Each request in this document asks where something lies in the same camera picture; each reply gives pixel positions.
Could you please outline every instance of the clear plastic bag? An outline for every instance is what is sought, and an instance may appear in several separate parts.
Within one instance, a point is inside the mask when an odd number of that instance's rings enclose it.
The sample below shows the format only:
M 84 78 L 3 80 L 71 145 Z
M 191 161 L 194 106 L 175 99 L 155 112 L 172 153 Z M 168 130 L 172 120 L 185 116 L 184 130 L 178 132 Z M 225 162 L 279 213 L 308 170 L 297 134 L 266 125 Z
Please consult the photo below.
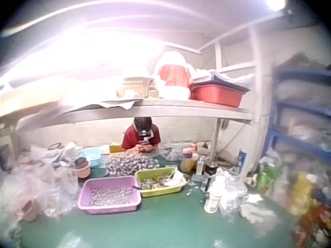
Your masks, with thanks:
M 227 216 L 237 211 L 239 206 L 245 201 L 244 196 L 247 194 L 247 187 L 244 182 L 227 179 L 225 183 L 225 191 L 219 204 L 222 216 Z
M 190 147 L 190 143 L 170 143 L 159 146 L 160 155 L 167 161 L 180 161 L 183 156 L 183 149 Z

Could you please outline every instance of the plastic bottle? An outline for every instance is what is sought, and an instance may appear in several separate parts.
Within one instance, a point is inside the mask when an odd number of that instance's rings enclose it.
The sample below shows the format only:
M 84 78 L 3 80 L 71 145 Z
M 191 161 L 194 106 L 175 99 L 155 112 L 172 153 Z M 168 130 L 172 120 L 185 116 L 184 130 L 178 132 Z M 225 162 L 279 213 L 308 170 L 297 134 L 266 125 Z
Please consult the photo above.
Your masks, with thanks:
M 192 159 L 192 152 L 188 148 L 183 149 L 183 158 L 180 164 L 180 171 L 182 173 L 190 173 L 194 167 L 194 162 Z
M 224 188 L 225 178 L 221 175 L 216 176 L 204 206 L 204 209 L 207 213 L 215 213 L 217 211 L 219 201 L 221 200 L 224 192 Z
M 204 158 L 205 158 L 205 156 L 200 156 L 199 157 L 199 160 L 198 160 L 198 162 L 197 162 L 197 172 L 196 172 L 196 174 L 197 175 L 202 175 L 202 171 L 203 171 L 203 166 L 204 166 Z

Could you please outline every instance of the red plastic container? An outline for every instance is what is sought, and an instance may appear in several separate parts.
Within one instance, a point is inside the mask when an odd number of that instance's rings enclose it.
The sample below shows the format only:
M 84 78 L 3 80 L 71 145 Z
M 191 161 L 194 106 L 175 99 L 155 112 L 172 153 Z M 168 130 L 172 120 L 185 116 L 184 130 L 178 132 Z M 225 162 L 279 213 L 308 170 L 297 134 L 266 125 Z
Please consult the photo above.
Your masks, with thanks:
M 245 92 L 218 84 L 191 85 L 191 99 L 239 107 Z

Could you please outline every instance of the white bottle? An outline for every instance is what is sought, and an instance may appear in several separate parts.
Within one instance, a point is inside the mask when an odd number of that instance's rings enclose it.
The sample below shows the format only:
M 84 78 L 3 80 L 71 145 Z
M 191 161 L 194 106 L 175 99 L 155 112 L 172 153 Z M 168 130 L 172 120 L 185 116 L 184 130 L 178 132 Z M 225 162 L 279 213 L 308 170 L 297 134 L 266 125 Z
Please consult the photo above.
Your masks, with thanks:
M 205 202 L 204 209 L 207 213 L 215 213 L 218 209 L 219 201 L 223 195 L 225 188 L 224 176 L 217 176 L 209 191 L 209 196 Z
M 200 156 L 197 162 L 197 175 L 202 175 L 203 165 L 204 165 L 204 158 L 205 156 Z

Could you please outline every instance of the pile of metal parts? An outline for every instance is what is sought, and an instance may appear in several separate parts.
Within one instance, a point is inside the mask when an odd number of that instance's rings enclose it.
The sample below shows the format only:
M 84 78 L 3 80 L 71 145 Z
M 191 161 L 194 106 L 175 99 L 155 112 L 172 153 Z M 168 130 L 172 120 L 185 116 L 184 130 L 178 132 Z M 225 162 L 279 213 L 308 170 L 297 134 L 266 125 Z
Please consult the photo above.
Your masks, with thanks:
M 183 152 L 177 149 L 171 149 L 162 156 L 168 161 L 180 161 L 182 159 Z
M 171 180 L 170 179 L 171 174 L 168 175 L 162 175 L 158 177 L 153 177 L 153 178 L 147 178 L 144 180 L 141 180 L 141 188 L 143 190 L 152 190 L 152 189 L 158 189 L 158 188 L 163 188 L 166 187 L 164 185 L 167 181 Z
M 132 187 L 116 189 L 93 189 L 91 192 L 91 206 L 111 206 L 129 204 L 133 201 Z
M 157 160 L 135 152 L 123 152 L 110 157 L 105 176 L 133 176 L 143 169 L 159 168 Z

